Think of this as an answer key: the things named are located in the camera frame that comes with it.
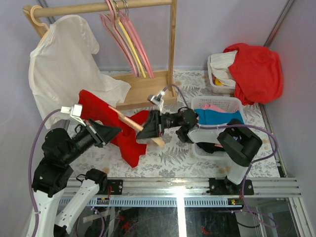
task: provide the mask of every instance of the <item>patterned mat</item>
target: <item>patterned mat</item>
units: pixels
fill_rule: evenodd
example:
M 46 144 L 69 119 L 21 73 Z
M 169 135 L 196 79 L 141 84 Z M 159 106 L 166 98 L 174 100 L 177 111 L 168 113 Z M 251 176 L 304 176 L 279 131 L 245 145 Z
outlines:
M 199 95 L 214 94 L 209 89 L 207 71 L 174 71 L 174 81 L 180 86 L 183 94 L 190 104 L 191 99 Z M 174 113 L 184 103 L 180 95 L 178 102 L 165 106 L 166 112 Z M 260 108 L 257 104 L 245 106 L 246 123 L 265 128 Z M 124 111 L 131 116 L 140 110 Z M 74 134 L 74 124 L 70 124 L 69 133 Z M 91 168 L 103 170 L 109 177 L 157 177 L 157 178 L 209 178 L 224 177 L 230 168 L 230 160 L 212 160 L 197 158 L 192 153 L 192 144 L 179 141 L 175 131 L 177 128 L 165 131 L 163 140 L 166 145 L 162 149 L 148 142 L 146 155 L 140 156 L 139 164 L 131 168 L 121 157 L 119 148 L 108 144 L 104 148 L 92 147 L 75 160 L 71 166 L 74 169 L 73 176 L 85 173 Z M 268 136 L 260 131 L 254 131 L 263 141 L 256 158 L 261 158 L 272 152 Z M 253 165 L 249 177 L 279 177 L 275 158 L 269 158 Z

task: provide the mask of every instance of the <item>wooden base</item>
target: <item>wooden base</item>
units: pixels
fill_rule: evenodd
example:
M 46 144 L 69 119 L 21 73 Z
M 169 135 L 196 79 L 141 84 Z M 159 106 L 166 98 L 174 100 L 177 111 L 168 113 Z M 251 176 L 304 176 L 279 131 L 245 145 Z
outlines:
M 118 110 L 133 110 L 144 107 L 151 107 L 153 104 L 147 100 L 149 95 L 156 95 L 159 91 L 167 86 L 168 71 L 154 71 L 155 78 L 136 78 L 133 74 L 124 74 L 112 76 L 117 80 L 122 80 L 131 85 L 124 103 L 117 104 Z M 172 104 L 177 102 L 177 94 L 172 88 L 167 90 L 163 97 L 164 104 Z

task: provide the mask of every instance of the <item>white t-shirt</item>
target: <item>white t-shirt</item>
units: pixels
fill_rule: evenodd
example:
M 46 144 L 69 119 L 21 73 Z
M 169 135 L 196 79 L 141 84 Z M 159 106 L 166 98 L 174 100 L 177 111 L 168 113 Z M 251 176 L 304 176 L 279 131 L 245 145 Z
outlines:
M 124 102 L 130 85 L 100 72 L 91 55 L 98 51 L 99 44 L 82 17 L 67 15 L 50 25 L 47 37 L 30 55 L 29 83 L 42 119 L 78 103 L 83 89 L 114 107 Z M 67 118 L 56 113 L 45 126 L 49 129 Z

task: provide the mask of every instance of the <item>laundry basket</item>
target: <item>laundry basket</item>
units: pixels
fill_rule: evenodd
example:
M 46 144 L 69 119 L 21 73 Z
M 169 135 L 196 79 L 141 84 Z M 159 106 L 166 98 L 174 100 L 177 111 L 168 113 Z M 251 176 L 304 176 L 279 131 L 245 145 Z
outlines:
M 243 112 L 243 106 L 241 104 L 241 101 L 237 98 L 226 96 L 196 96 L 191 101 L 191 109 L 202 109 L 205 104 L 216 105 L 217 107 L 225 110 L 228 113 L 240 111 L 243 122 L 246 122 L 246 116 Z M 198 147 L 197 144 L 192 144 L 192 152 L 193 155 L 197 158 L 206 158 L 211 160 L 223 160 L 229 158 L 226 152 L 214 152 L 213 154 L 210 154 Z
M 235 92 L 235 87 L 234 86 L 227 86 L 227 85 L 215 85 L 213 82 L 212 78 L 212 70 L 211 70 L 211 56 L 207 58 L 207 70 L 208 70 L 208 78 L 209 82 L 211 84 L 211 90 L 214 93 L 219 93 L 219 94 L 234 94 Z

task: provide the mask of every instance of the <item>pink hanger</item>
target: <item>pink hanger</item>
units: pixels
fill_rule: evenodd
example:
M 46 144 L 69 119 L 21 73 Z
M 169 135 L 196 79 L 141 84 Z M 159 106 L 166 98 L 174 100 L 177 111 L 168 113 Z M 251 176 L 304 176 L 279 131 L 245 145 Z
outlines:
M 125 50 L 123 49 L 123 46 L 121 45 L 120 41 L 116 38 L 116 36 L 114 35 L 114 33 L 111 31 L 111 29 L 108 27 L 108 25 L 106 24 L 106 22 L 111 23 L 111 19 L 104 14 L 100 14 L 100 19 L 102 21 L 102 24 L 104 26 L 104 28 L 110 33 L 110 35 L 112 36 L 112 38 L 114 39 L 114 42 L 118 45 L 119 49 L 122 51 L 123 55 L 125 56 L 130 68 L 132 69 L 132 73 L 137 77 L 137 73 L 136 73 L 136 69 L 135 66 L 132 64 L 132 62 L 130 61 L 130 59 L 128 58 Z
M 124 6 L 125 6 L 126 9 L 128 9 L 126 1 L 124 2 Z M 124 25 L 125 29 L 128 32 L 128 35 L 130 36 L 130 38 L 132 39 L 134 45 L 136 46 L 136 49 L 137 49 L 138 53 L 142 57 L 143 62 L 145 64 L 145 68 L 146 68 L 150 78 L 154 78 L 154 73 L 153 73 L 151 64 L 149 62 L 149 59 L 147 57 L 147 54 L 145 52 L 145 49 L 143 47 L 143 44 L 142 44 L 142 42 L 141 42 L 141 40 L 140 40 L 140 38 L 139 38 L 135 28 L 134 28 L 132 22 L 129 20 L 128 14 L 126 15 L 121 10 L 118 11 L 118 14 L 120 16 L 120 20 L 121 20 L 122 24 Z
M 110 16 L 100 13 L 100 18 L 101 18 L 102 24 L 103 24 L 104 28 L 113 37 L 114 41 L 117 43 L 118 47 L 121 49 L 123 55 L 126 57 L 128 63 L 129 63 L 129 66 L 131 67 L 131 70 L 132 70 L 133 74 L 136 77 L 138 77 L 139 75 L 138 75 L 138 71 L 137 71 L 136 66 L 135 66 L 135 62 L 133 61 L 133 57 L 130 54 L 130 51 L 129 51 L 127 45 L 125 44 L 124 39 L 122 38 L 122 36 L 120 35 L 120 33 L 118 32 L 118 30 L 117 30 L 117 28 L 115 26 L 115 22 L 114 22 L 115 21 L 115 13 L 114 13 L 114 10 L 113 10 L 113 6 L 111 5 L 110 0 L 105 0 L 105 2 L 109 6 Z M 116 34 L 117 37 L 111 31 L 111 29 L 106 24 L 106 22 L 110 23 L 110 25 L 112 26 L 112 29 L 114 30 L 114 33 Z

